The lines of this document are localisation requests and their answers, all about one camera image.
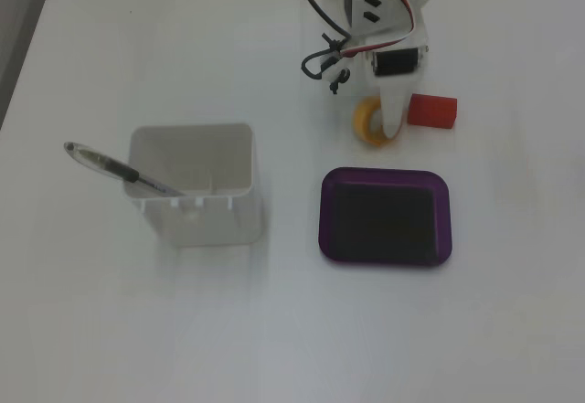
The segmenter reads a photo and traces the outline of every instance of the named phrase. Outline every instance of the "purple dish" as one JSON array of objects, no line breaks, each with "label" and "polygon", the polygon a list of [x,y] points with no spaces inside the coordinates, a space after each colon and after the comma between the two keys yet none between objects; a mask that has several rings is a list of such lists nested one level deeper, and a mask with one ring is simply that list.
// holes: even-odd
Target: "purple dish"
[{"label": "purple dish", "polygon": [[449,188],[431,172],[338,168],[321,189],[319,246],[341,263],[439,266],[452,253]]}]

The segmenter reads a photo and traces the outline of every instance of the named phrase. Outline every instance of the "wire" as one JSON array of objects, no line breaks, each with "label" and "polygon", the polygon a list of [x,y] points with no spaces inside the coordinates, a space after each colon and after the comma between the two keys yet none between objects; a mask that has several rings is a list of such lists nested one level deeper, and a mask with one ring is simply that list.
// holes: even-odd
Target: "wire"
[{"label": "wire", "polygon": [[318,58],[320,56],[324,56],[325,54],[330,54],[335,52],[334,50],[328,48],[328,49],[324,49],[323,51],[317,51],[316,53],[313,53],[310,56],[307,56],[306,58],[304,58],[303,63],[301,64],[301,69],[303,70],[303,72],[306,74],[307,77],[310,77],[313,80],[320,80],[323,78],[323,72],[319,72],[318,74],[313,74],[308,68],[307,68],[307,63],[310,62],[311,60],[313,60],[314,58]]},{"label": "wire", "polygon": [[412,5],[410,4],[410,1],[409,0],[400,0],[400,1],[402,1],[404,6],[406,7],[406,9],[409,11],[410,22],[412,24],[412,28],[410,29],[410,32],[406,36],[401,37],[400,39],[397,39],[397,40],[393,40],[391,42],[386,42],[384,44],[376,44],[376,45],[368,45],[368,46],[364,46],[364,47],[353,47],[353,48],[344,49],[341,51],[341,55],[344,58],[352,58],[355,55],[362,53],[364,51],[373,51],[375,49],[391,47],[392,45],[396,45],[399,42],[402,42],[406,38],[410,37],[410,35],[412,35],[412,33],[414,33],[414,31],[417,28],[417,20],[416,20],[416,17],[414,16],[414,13],[412,11]]},{"label": "wire", "polygon": [[315,2],[315,0],[307,0],[309,4],[314,8],[314,11],[319,14],[319,16],[327,23],[333,30],[335,30],[340,35],[343,35],[346,39],[351,38],[351,34],[348,31],[345,31],[342,27],[335,23],[333,19],[331,19],[326,12]]}]

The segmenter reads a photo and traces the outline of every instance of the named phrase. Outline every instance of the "pen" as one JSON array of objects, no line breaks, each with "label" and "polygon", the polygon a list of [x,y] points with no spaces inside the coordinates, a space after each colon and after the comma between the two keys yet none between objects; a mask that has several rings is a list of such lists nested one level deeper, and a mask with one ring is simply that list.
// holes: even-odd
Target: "pen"
[{"label": "pen", "polygon": [[116,161],[115,159],[100,154],[95,150],[91,149],[87,145],[79,143],[65,143],[63,145],[65,151],[75,161],[86,167],[100,172],[103,175],[110,177],[120,178],[125,182],[129,182],[141,188],[147,189],[151,192],[156,193],[158,196],[163,197],[179,197],[185,196],[184,193],[174,190],[170,186],[162,184],[152,177],[144,175],[137,170],[134,170],[129,165]]}]

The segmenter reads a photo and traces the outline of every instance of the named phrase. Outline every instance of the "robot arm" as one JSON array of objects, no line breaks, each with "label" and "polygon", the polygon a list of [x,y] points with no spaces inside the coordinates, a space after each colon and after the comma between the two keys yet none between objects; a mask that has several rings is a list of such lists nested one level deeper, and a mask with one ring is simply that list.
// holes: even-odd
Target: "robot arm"
[{"label": "robot arm", "polygon": [[[308,1],[343,39],[324,35],[329,48],[307,57],[303,72],[328,81],[336,93],[354,65],[368,85],[379,90],[383,131],[393,138],[426,65],[428,36],[421,9],[429,0],[337,0],[345,10],[347,28],[333,21],[314,0]],[[320,58],[316,74],[306,67],[313,58]]]}]

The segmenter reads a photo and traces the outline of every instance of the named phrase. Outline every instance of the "white container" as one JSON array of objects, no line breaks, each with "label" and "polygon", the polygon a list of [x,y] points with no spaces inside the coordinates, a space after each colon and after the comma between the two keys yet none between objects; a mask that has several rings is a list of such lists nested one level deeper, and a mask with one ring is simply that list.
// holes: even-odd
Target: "white container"
[{"label": "white container", "polygon": [[124,192],[164,240],[178,248],[236,245],[262,232],[254,137],[248,124],[142,127],[129,165],[188,196]]}]

